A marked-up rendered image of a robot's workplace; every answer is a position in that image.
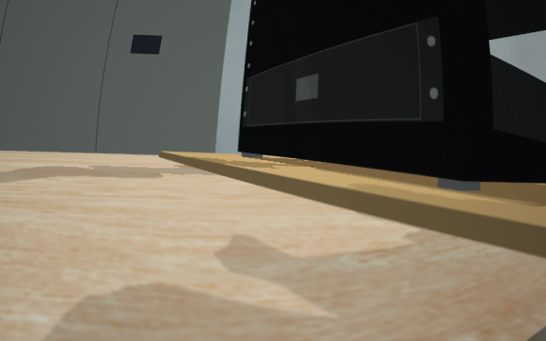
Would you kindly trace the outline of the tan flat board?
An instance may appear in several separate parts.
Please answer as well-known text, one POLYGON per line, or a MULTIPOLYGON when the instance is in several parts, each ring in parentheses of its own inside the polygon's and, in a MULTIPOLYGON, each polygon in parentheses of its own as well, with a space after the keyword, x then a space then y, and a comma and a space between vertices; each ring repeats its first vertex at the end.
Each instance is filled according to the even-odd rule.
POLYGON ((194 159, 203 154, 159 152, 159 157, 327 205, 546 259, 546 184, 481 182, 480 190, 458 191, 438 188, 438 178, 424 175, 271 155, 194 159))

